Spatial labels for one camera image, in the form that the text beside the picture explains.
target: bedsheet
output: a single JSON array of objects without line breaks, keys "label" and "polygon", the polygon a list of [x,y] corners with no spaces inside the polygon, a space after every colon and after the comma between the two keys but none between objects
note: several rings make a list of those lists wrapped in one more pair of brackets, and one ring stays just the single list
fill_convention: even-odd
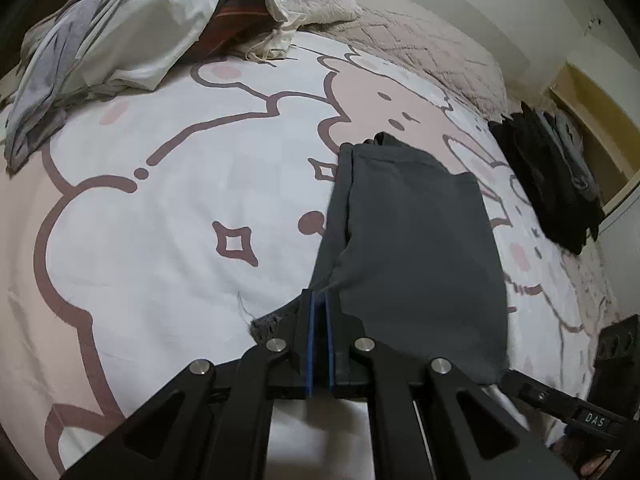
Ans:
[{"label": "bedsheet", "polygon": [[[431,82],[299,32],[287,59],[176,67],[153,93],[73,110],[0,177],[0,423],[41,480],[195,358],[307,285],[342,142],[381,130],[479,180],[508,292],[511,367],[584,394],[581,317],[486,121]],[[372,478],[366,406],[274,408],[267,478]]]}]

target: wall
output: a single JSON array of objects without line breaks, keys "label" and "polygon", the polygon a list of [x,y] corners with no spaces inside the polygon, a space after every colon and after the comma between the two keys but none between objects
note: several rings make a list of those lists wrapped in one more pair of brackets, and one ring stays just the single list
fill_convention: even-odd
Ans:
[{"label": "wall", "polygon": [[640,128],[640,72],[625,58],[587,35],[580,39],[567,61],[593,80]]},{"label": "wall", "polygon": [[640,58],[602,0],[413,1],[487,48],[507,81],[533,89],[546,88],[594,17],[602,24],[592,34],[640,66]]},{"label": "wall", "polygon": [[640,187],[600,227],[598,243],[623,317],[640,314]]},{"label": "wall", "polygon": [[[563,0],[578,23],[601,43],[617,52],[636,70],[640,71],[640,56],[609,7],[602,0]],[[591,23],[599,18],[600,24]]]}]

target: wooden shelf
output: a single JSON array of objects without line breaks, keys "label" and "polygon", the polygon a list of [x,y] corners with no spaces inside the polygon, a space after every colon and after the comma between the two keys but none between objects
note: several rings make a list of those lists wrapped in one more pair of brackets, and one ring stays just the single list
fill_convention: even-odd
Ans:
[{"label": "wooden shelf", "polygon": [[640,130],[620,107],[576,67],[566,65],[551,97],[584,131],[584,158],[611,212],[640,182]]},{"label": "wooden shelf", "polygon": [[[581,99],[582,96],[580,94],[584,93],[584,90],[578,84],[583,83],[583,81],[580,81],[582,78],[579,75],[576,77],[577,72],[578,70],[575,68],[565,66],[550,88],[552,95],[556,98],[556,101],[559,100],[561,105],[568,108],[582,126],[596,138],[620,173],[624,174],[627,179],[633,178],[640,168],[634,168],[634,165],[618,146],[615,136],[610,132],[610,128],[603,126]],[[638,142],[640,142],[640,132],[636,130],[636,133]]]}]

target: red striped cloth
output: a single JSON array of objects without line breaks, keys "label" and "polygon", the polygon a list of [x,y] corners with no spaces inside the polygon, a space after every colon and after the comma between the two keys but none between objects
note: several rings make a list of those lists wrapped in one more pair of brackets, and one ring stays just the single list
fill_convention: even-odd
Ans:
[{"label": "red striped cloth", "polygon": [[249,30],[258,33],[276,25],[264,0],[220,0],[198,41],[181,60],[193,63],[208,59]]}]

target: gray fabric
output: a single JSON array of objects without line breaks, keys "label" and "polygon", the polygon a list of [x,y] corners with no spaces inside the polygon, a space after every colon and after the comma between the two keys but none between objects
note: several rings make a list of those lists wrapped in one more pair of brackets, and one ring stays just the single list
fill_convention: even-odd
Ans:
[{"label": "gray fabric", "polygon": [[577,189],[580,195],[588,202],[596,200],[599,197],[600,189],[593,179],[587,163],[576,149],[571,135],[569,135],[566,130],[561,132],[560,129],[556,127],[556,122],[551,115],[540,111],[536,113],[547,135],[558,147],[562,160],[564,160],[569,170],[571,182],[575,189]]},{"label": "gray fabric", "polygon": [[574,120],[569,117],[568,114],[562,110],[558,110],[556,113],[556,129],[558,132],[564,130],[571,137],[571,141],[575,146],[578,153],[582,154],[582,133],[578,130]]},{"label": "gray fabric", "polygon": [[61,16],[55,37],[43,48],[42,55],[16,94],[8,118],[4,158],[10,170],[17,171],[30,153],[65,122],[65,112],[51,105],[65,77],[72,69],[82,40],[90,30],[92,18],[108,0],[81,0]]},{"label": "gray fabric", "polygon": [[[506,365],[506,288],[478,181],[389,134],[340,147],[310,288],[327,285],[397,351],[446,357],[481,384]],[[297,307],[255,320],[256,341]]]}]

